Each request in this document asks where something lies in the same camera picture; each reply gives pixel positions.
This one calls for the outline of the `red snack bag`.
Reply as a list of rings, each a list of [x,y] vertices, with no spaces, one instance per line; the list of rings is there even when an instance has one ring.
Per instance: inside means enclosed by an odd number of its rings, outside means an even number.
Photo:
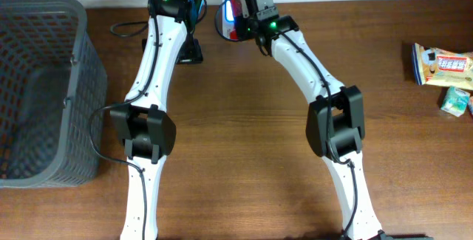
[[[231,6],[233,10],[234,24],[236,23],[236,16],[241,15],[241,2],[240,0],[231,0]]]

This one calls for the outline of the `yellow wet wipes pack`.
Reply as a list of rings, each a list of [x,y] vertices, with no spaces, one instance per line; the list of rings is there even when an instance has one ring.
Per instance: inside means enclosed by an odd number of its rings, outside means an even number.
[[[414,43],[412,66],[417,85],[472,90],[472,52],[456,53]]]

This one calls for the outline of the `teal tissue pack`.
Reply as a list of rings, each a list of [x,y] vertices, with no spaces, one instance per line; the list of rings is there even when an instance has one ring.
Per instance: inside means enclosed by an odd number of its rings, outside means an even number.
[[[446,96],[442,102],[440,109],[456,117],[460,117],[465,113],[469,98],[469,92],[450,86],[447,89]]]

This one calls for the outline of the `orange tissue pack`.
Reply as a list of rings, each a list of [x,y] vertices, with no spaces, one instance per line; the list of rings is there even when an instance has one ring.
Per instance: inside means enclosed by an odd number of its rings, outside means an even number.
[[[473,97],[472,96],[468,99],[467,106],[469,109],[469,113],[472,116],[473,115]]]

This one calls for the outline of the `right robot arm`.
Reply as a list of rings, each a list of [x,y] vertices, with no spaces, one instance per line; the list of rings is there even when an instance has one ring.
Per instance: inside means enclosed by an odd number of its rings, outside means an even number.
[[[363,169],[364,104],[357,86],[345,86],[311,51],[299,25],[282,16],[273,0],[236,0],[238,40],[255,40],[280,63],[302,91],[309,146],[330,172],[342,213],[341,239],[382,239]]]

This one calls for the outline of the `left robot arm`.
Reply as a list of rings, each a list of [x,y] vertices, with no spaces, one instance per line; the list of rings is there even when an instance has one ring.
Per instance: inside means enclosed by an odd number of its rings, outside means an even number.
[[[177,136],[167,113],[171,76],[178,64],[199,64],[203,53],[194,37],[206,0],[149,0],[147,38],[134,83],[110,111],[125,148],[129,169],[126,218],[121,239],[157,239],[160,176]]]

